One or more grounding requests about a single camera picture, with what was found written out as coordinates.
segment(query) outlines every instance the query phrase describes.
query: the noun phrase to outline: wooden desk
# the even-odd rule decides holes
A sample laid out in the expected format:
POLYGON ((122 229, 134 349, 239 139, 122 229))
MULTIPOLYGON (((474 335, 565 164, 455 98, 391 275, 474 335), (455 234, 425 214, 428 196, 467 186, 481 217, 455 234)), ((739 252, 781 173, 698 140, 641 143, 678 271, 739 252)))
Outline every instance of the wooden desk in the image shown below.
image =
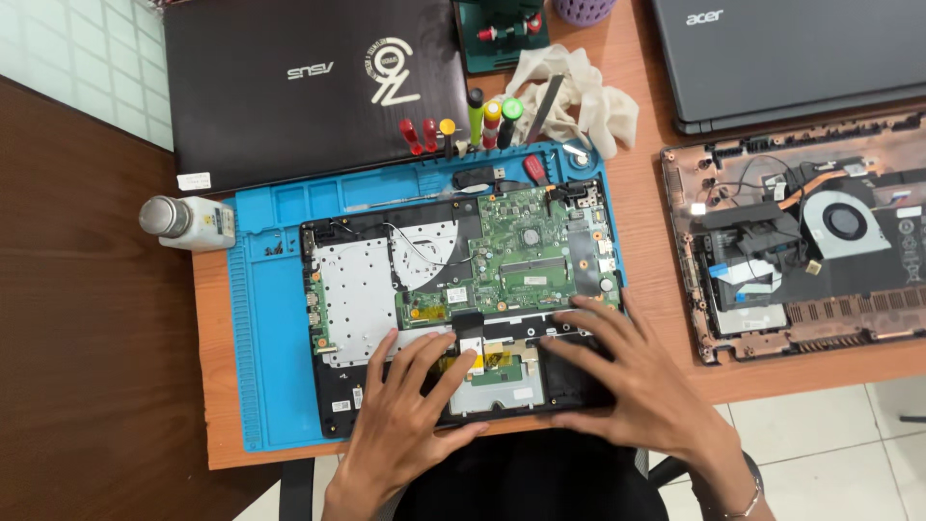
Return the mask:
MULTIPOLYGON (((657 164, 659 150, 678 145, 682 138, 671 127, 674 106, 649 2, 620 0, 607 19, 586 29, 569 26, 553 12, 548 15, 553 42, 570 50, 584 47, 592 64, 601 70, 605 85, 622 89, 640 105, 635 147, 623 148, 607 163, 624 265, 642 312, 659 332, 674 361, 707 400, 750 400, 926 373, 926 349, 916 341, 776 361, 702 366, 692 348, 657 164)), ((511 71, 473 78, 469 85, 481 87, 491 96, 501 92, 510 77, 511 71)), ((194 277, 209 467, 344 452, 345 443, 260 453, 244 451, 225 252, 194 254, 194 277)), ((539 416, 510 418, 493 422, 487 435, 545 426, 544 418, 539 416)))

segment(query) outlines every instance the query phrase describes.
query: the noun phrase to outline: white cloth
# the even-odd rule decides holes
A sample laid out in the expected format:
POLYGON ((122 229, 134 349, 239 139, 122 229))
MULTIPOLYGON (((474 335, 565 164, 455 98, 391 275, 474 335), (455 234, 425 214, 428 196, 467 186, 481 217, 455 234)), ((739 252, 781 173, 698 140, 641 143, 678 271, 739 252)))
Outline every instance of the white cloth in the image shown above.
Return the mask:
MULTIPOLYGON (((615 137, 633 147, 640 107, 620 89, 602 85, 601 71, 592 67, 585 49, 576 49, 570 53, 563 45, 554 44, 543 49, 521 51, 511 83, 503 95, 495 98, 510 98, 528 80, 548 79, 550 75, 558 73, 565 74, 566 78, 559 86, 557 100, 546 116, 542 133, 557 141, 578 137, 586 147, 591 148, 584 135, 587 132, 604 159, 617 155, 615 137), (577 104, 582 105, 578 122, 566 113, 569 107, 577 104)), ((520 96, 524 114, 518 120, 513 144, 521 144, 527 137, 548 85, 531 83, 520 96)))

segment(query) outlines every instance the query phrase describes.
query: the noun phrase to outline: person's left hand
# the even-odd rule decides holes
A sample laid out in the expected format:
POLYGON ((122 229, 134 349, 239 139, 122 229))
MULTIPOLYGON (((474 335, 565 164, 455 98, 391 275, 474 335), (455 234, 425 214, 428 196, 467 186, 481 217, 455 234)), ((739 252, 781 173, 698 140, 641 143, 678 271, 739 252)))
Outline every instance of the person's left hand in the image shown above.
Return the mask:
POLYGON ((402 487, 489 428, 479 422, 440 433, 444 436, 434 434, 441 410, 476 362, 476 352, 462 353, 422 397, 428 369, 457 335, 430 333, 417 338, 395 355, 383 383, 382 365, 397 336, 395 329, 390 330, 369 359, 350 448, 325 491, 325 521, 369 519, 402 487))

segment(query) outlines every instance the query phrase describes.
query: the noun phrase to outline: acer logo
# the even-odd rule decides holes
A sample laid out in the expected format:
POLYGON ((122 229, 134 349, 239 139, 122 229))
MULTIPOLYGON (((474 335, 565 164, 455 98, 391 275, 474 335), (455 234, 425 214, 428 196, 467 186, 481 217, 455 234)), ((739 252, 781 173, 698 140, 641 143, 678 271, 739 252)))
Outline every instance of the acer logo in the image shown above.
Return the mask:
POLYGON ((311 67, 300 67, 299 69, 289 69, 286 71, 286 74, 289 75, 290 80, 298 80, 299 78, 305 78, 306 76, 315 76, 316 74, 324 74, 326 72, 332 71, 332 66, 334 62, 328 64, 328 67, 325 67, 324 63, 319 63, 311 67))
POLYGON ((720 11, 708 11, 707 13, 701 13, 700 15, 688 15, 688 21, 685 23, 688 25, 697 25, 699 23, 708 23, 710 21, 717 21, 720 19, 720 13, 723 12, 723 9, 720 11))

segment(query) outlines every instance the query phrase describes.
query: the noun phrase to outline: red usb drive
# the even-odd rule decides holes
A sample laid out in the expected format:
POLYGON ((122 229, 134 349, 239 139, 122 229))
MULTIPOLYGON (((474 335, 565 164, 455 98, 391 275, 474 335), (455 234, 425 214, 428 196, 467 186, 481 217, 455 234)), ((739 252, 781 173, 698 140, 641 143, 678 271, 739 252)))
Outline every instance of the red usb drive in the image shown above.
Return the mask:
POLYGON ((546 179, 544 165, 540 163, 536 155, 530 154, 524 159, 522 164, 524 165, 524 171, 527 172, 527 176, 533 179, 533 181, 537 183, 537 186, 547 186, 550 184, 546 179))

